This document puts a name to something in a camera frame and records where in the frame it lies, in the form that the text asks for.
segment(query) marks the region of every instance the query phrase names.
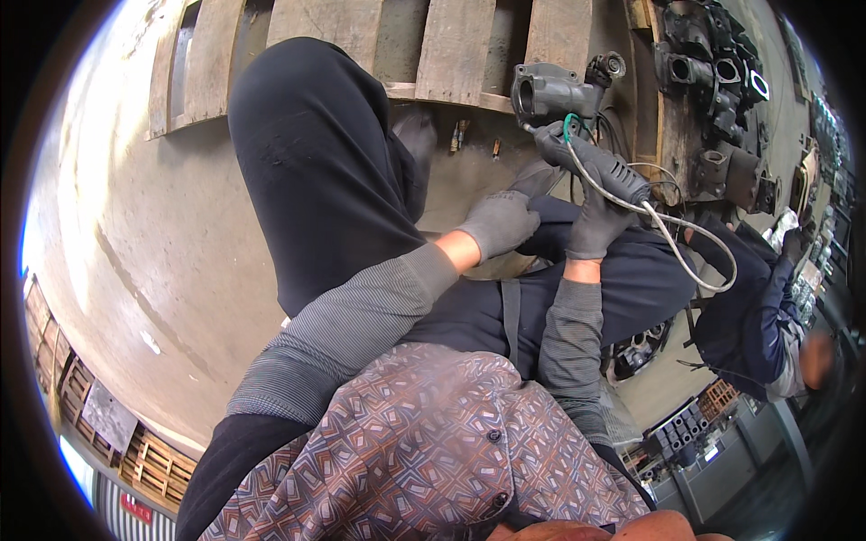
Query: shoe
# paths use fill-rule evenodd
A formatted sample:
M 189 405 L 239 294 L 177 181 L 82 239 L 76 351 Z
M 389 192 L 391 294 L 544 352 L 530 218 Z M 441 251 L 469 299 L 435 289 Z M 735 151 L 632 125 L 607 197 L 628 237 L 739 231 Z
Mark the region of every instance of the shoe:
M 407 107 L 406 114 L 391 130 L 415 160 L 415 170 L 404 176 L 404 205 L 412 222 L 421 219 L 427 202 L 430 163 L 436 149 L 436 124 L 433 114 L 418 106 Z
M 553 167 L 541 158 L 530 160 L 517 171 L 509 190 L 519 191 L 532 199 L 550 193 L 559 180 L 559 167 Z

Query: black sleeve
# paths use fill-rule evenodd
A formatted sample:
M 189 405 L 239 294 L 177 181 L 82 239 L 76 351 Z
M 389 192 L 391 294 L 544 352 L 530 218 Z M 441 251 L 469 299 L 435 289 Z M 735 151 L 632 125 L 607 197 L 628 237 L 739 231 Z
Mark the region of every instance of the black sleeve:
M 229 415 L 220 421 L 180 502 L 176 540 L 198 539 L 256 464 L 312 429 L 270 415 Z
M 595 449 L 596 454 L 601 458 L 601 460 L 604 460 L 605 462 L 616 468 L 619 473 L 625 476 L 625 479 L 629 480 L 631 485 L 635 487 L 635 490 L 637 490 L 637 493 L 641 495 L 641 498 L 643 498 L 643 502 L 647 505 L 649 510 L 655 511 L 656 502 L 653 501 L 653 499 L 650 497 L 649 494 L 647 494 L 647 491 L 644 490 L 641 484 L 638 483 L 635 478 L 632 477 L 631 474 L 625 469 L 623 461 L 619 459 L 619 455 L 616 451 L 613 450 L 613 447 L 608 447 L 606 445 L 600 445 L 598 443 L 592 442 L 590 442 L 590 445 L 592 445 L 592 448 Z

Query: arm sleeve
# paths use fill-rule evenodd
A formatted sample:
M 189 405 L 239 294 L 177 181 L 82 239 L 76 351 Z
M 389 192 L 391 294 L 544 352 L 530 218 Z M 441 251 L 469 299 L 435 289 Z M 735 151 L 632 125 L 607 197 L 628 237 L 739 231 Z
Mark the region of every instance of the arm sleeve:
M 785 344 L 779 336 L 778 315 L 793 270 L 790 261 L 779 258 L 761 294 L 759 308 L 746 316 L 743 325 L 743 355 L 753 378 L 762 384 L 775 381 L 785 368 Z
M 601 284 L 562 279 L 547 311 L 539 381 L 592 444 L 612 447 L 601 416 Z
M 316 426 L 334 391 L 388 351 L 457 280 L 435 244 L 369 267 L 323 293 L 247 369 L 226 415 Z

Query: red sign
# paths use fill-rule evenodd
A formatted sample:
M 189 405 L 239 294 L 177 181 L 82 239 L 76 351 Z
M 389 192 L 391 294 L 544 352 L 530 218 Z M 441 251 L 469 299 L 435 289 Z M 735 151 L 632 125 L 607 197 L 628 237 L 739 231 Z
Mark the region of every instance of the red sign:
M 120 506 L 123 507 L 124 511 L 133 515 L 141 522 L 151 525 L 151 520 L 153 519 L 151 508 L 135 501 L 134 497 L 123 491 L 120 491 Z

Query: concrete floor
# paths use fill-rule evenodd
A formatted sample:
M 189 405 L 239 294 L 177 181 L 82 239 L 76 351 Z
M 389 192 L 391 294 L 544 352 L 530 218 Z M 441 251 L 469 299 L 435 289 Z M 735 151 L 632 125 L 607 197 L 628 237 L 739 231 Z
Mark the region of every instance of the concrete floor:
M 760 22 L 764 32 L 755 42 L 774 92 L 767 113 L 775 134 L 772 172 L 789 179 L 798 135 L 807 131 L 807 109 L 793 100 L 772 12 L 763 3 L 737 4 L 745 6 L 740 20 L 747 27 Z M 152 61 L 167 24 L 163 13 L 159 0 L 127 1 L 81 59 L 37 157 L 25 258 L 88 368 L 145 425 L 198 457 L 284 314 L 226 120 L 145 141 Z M 613 23 L 622 16 L 619 1 L 596 0 L 591 55 L 627 50 L 624 27 Z M 507 44 L 502 48 L 507 51 Z M 395 73 L 400 62 L 377 59 L 381 69 Z M 499 72 L 488 71 L 486 81 L 495 81 Z M 615 89 L 608 100 L 624 110 L 628 87 Z M 442 232 L 459 223 L 475 199 L 508 186 L 534 150 L 511 117 L 436 109 L 438 152 L 419 227 Z M 472 123 L 464 150 L 450 157 L 457 119 Z M 499 161 L 490 157 L 495 138 L 502 140 Z M 561 187 L 558 193 L 567 196 Z M 527 263 L 510 256 L 479 275 L 516 274 Z M 641 428 L 712 379 L 675 362 L 696 360 L 694 348 L 677 347 L 684 328 L 678 321 L 667 350 L 618 390 Z

